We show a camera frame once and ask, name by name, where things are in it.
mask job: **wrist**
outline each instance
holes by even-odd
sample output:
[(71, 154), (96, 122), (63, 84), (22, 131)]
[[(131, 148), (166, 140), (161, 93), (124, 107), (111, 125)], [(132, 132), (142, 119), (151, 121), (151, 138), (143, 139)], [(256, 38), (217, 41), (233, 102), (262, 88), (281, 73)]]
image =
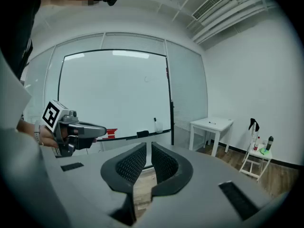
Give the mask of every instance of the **wrist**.
[(29, 124), (23, 120), (20, 120), (17, 125), (17, 130), (34, 137), (34, 124)]

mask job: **white side table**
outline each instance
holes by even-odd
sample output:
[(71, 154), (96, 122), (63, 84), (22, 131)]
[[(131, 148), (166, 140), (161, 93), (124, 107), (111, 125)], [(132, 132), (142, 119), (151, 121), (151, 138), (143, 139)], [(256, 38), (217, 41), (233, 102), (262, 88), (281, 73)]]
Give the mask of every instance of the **white side table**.
[(215, 133), (215, 140), (213, 144), (212, 154), (211, 156), (215, 156), (218, 150), (218, 143), (219, 143), (219, 137), (222, 131), (229, 128), (227, 133), (227, 145), (225, 152), (228, 151), (229, 144), (230, 144), (230, 138), (231, 138), (231, 132), (232, 132), (232, 119), (223, 119), (223, 118), (217, 118), (217, 117), (207, 117), (204, 119), (200, 119), (194, 122), (191, 122), (191, 132), (190, 132), (190, 144), (189, 144), (189, 150), (193, 150), (193, 141), (194, 141), (194, 128), (199, 128), (205, 131), (204, 134), (204, 148), (206, 145), (206, 138), (207, 138), (207, 132), (209, 135), (208, 144), (210, 144), (210, 132)]
[[(242, 165), (241, 169), (239, 169), (240, 172), (245, 173), (245, 174), (247, 174), (247, 175), (249, 175), (249, 176), (252, 176), (252, 177), (257, 178), (256, 181), (259, 181), (259, 180), (261, 179), (262, 175), (264, 174), (266, 168), (268, 167), (268, 165), (269, 165), (269, 163), (270, 163), (270, 161), (271, 161), (271, 159), (272, 159), (271, 150), (269, 150), (269, 152), (268, 152), (267, 154), (263, 155), (263, 154), (259, 151), (260, 148), (266, 148), (266, 146), (263, 145), (263, 144), (259, 144), (258, 149), (255, 151), (255, 150), (253, 150), (253, 145), (251, 145), (250, 148), (249, 148), (249, 151), (248, 151), (248, 153), (247, 153), (247, 155), (246, 155), (245, 161), (243, 162), (243, 165)], [(255, 161), (248, 160), (248, 157), (249, 157), (250, 155), (251, 155), (251, 156), (258, 157), (258, 158), (261, 158), (261, 159), (262, 159), (261, 163), (258, 163), (258, 162), (255, 162)], [(264, 160), (268, 160), (268, 162), (267, 162), (265, 168), (262, 169)], [(243, 170), (243, 168), (244, 168), (246, 162), (251, 163), (250, 171), (245, 171), (245, 170)], [(253, 173), (252, 173), (252, 165), (253, 165), (253, 164), (258, 165), (258, 166), (261, 168), (261, 173), (260, 173), (260, 175), (256, 175), (256, 174), (253, 174)]]

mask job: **green cloth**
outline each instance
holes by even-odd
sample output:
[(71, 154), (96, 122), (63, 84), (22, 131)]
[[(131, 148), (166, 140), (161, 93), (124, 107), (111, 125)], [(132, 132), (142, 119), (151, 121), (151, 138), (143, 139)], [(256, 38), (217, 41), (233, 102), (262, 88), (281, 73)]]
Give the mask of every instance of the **green cloth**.
[(265, 155), (265, 154), (268, 154), (269, 151), (265, 148), (261, 148), (260, 152), (261, 152), (261, 154)]

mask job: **whiteboard frame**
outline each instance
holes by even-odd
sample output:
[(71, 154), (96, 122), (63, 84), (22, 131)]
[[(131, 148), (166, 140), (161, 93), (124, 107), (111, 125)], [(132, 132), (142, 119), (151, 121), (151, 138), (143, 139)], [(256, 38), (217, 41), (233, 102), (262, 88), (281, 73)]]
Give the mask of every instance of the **whiteboard frame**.
[[(144, 53), (148, 53), (148, 54), (154, 54), (154, 55), (158, 55), (161, 57), (165, 57), (166, 58), (166, 71), (167, 71), (167, 79), (168, 79), (168, 89), (169, 89), (169, 106), (170, 106), (170, 120), (171, 120), (171, 129), (167, 129), (164, 130), (162, 133), (149, 133), (148, 137), (150, 136), (155, 136), (158, 134), (163, 134), (163, 133), (168, 133), (171, 132), (171, 145), (174, 145), (174, 118), (173, 118), (173, 101), (171, 99), (171, 87), (170, 87), (170, 74), (169, 74), (169, 66), (168, 66), (168, 58), (166, 55), (162, 55), (162, 54), (158, 54), (158, 53), (153, 53), (153, 52), (148, 52), (148, 51), (140, 51), (140, 50), (131, 50), (131, 49), (95, 49), (95, 50), (89, 50), (89, 51), (81, 51), (81, 52), (76, 52), (76, 53), (72, 53), (69, 55), (65, 55), (63, 62), (61, 64), (61, 69), (60, 69), (60, 75), (59, 75), (59, 82), (58, 82), (58, 91), (57, 91), (57, 100), (59, 101), (59, 90), (60, 90), (60, 81), (61, 81), (61, 73), (62, 73), (62, 68), (63, 68), (63, 64), (64, 61), (66, 59), (66, 57), (71, 56), (71, 55), (76, 55), (76, 54), (80, 54), (80, 53), (86, 53), (86, 52), (95, 52), (95, 51), (134, 51), (134, 52), (144, 52)], [(125, 139), (125, 140), (130, 140), (130, 139), (136, 139), (137, 136), (129, 136), (129, 137), (124, 137), (124, 138), (115, 138), (115, 139), (99, 139), (97, 140), (98, 142), (105, 142), (105, 141), (113, 141), (113, 140), (121, 140), (121, 139)]]

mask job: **black strip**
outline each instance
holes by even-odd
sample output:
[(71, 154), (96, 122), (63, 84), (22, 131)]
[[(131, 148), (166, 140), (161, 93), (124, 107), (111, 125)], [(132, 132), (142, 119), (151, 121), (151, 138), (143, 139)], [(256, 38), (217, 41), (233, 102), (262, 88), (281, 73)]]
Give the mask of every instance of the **black strip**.
[(173, 101), (171, 99), (171, 87), (170, 87), (170, 75), (169, 75), (169, 65), (168, 65), (168, 58), (166, 57), (166, 64), (167, 64), (167, 79), (168, 79), (168, 86), (169, 86), (169, 100), (170, 100), (170, 125), (171, 125), (171, 145), (174, 145), (174, 115), (173, 115)]
[(231, 205), (243, 220), (248, 219), (258, 212), (258, 208), (244, 193), (231, 181), (219, 185)]
[(66, 55), (65, 57), (68, 57), (68, 56), (71, 56), (71, 55), (76, 55), (76, 54), (79, 54), (79, 53), (94, 52), (94, 51), (137, 51), (137, 52), (144, 52), (144, 53), (159, 55), (159, 56), (162, 56), (162, 57), (167, 57), (166, 55), (162, 55), (162, 54), (158, 54), (158, 53), (154, 53), (154, 52), (132, 50), (132, 49), (116, 49), (116, 48), (115, 49), (95, 49), (95, 50), (88, 50), (88, 51), (80, 51), (80, 52), (76, 52), (76, 53)]
[(57, 92), (57, 100), (59, 101), (59, 90), (60, 90), (60, 81), (61, 81), (61, 73), (62, 73), (62, 68), (63, 64), (65, 62), (66, 56), (63, 58), (62, 64), (61, 64), (61, 69), (60, 69), (60, 74), (59, 74), (59, 82), (58, 82), (58, 92)]
[[(167, 129), (167, 130), (162, 131), (162, 133), (150, 133), (148, 135), (148, 137), (159, 135), (159, 134), (163, 134), (163, 133), (168, 133), (170, 131), (171, 131), (171, 129)], [(131, 136), (131, 137), (115, 138), (115, 139), (98, 139), (97, 142), (105, 142), (105, 141), (112, 141), (112, 140), (122, 140), (122, 139), (131, 140), (131, 139), (140, 139), (140, 138), (137, 138), (137, 136)]]
[[(223, 146), (223, 147), (226, 147), (226, 144), (224, 144), (222, 142), (219, 142), (219, 145)], [(246, 150), (242, 150), (242, 149), (233, 147), (231, 145), (229, 145), (229, 149), (234, 150), (234, 151), (239, 152), (239, 153), (242, 153), (242, 154), (246, 154), (246, 152), (247, 152)], [(292, 163), (288, 163), (288, 162), (284, 162), (284, 161), (278, 161), (278, 160), (275, 160), (275, 159), (272, 159), (270, 161), (270, 163), (285, 166), (285, 167), (289, 167), (289, 168), (293, 168), (293, 169), (297, 169), (297, 170), (304, 170), (304, 166), (302, 166), (302, 165), (292, 164)]]
[(79, 168), (82, 166), (84, 166), (82, 163), (77, 162), (77, 163), (73, 163), (73, 164), (69, 164), (69, 165), (62, 165), (61, 169), (63, 171), (70, 171), (70, 170), (73, 170), (73, 169), (76, 169), (76, 168)]

